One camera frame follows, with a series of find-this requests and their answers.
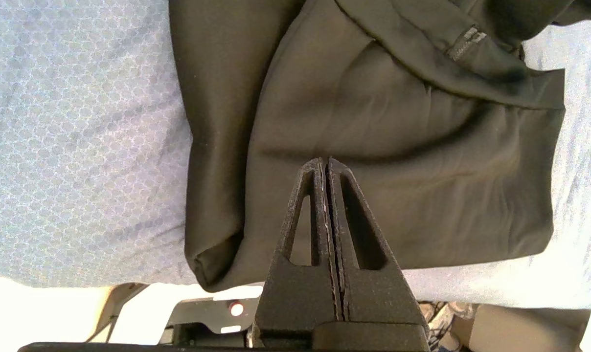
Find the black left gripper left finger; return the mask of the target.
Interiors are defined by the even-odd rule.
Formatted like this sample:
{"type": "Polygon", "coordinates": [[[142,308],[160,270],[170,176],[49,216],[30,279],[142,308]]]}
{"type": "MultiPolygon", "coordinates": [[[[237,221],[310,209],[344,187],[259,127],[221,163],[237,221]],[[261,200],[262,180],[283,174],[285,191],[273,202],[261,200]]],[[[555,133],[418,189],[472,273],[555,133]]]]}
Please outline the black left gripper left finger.
{"type": "Polygon", "coordinates": [[[322,158],[306,162],[297,173],[252,325],[256,345],[311,345],[318,325],[343,317],[327,186],[327,161],[322,158]],[[311,218],[309,266],[291,261],[305,198],[311,218]]]}

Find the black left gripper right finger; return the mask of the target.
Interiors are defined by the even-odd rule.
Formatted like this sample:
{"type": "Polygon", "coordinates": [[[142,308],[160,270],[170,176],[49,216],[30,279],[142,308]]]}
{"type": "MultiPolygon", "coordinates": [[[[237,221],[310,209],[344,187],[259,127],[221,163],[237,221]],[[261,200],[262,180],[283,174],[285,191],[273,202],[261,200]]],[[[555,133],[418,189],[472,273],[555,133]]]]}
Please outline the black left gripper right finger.
{"type": "Polygon", "coordinates": [[[341,318],[349,322],[425,325],[352,170],[331,158],[325,176],[341,318]]]}

